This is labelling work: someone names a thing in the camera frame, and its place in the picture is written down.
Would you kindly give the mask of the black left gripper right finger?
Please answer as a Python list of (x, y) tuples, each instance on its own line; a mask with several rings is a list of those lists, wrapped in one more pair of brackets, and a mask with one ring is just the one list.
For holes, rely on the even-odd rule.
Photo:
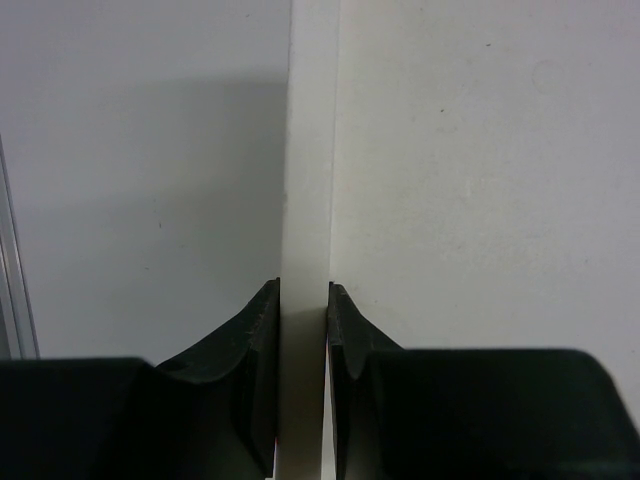
[(575, 349), (405, 349), (329, 287), (340, 479), (635, 479), (639, 434)]

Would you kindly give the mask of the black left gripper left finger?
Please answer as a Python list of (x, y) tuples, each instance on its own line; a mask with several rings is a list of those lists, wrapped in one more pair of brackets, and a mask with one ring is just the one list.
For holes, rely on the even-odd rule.
[(178, 355), (5, 361), (5, 479), (267, 479), (280, 284)]

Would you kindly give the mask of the white drawer cabinet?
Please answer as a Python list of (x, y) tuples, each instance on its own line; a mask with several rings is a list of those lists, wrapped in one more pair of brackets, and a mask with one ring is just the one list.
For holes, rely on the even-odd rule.
[(296, 1), (281, 479), (326, 476), (331, 282), (413, 347), (574, 347), (639, 411), (639, 5)]

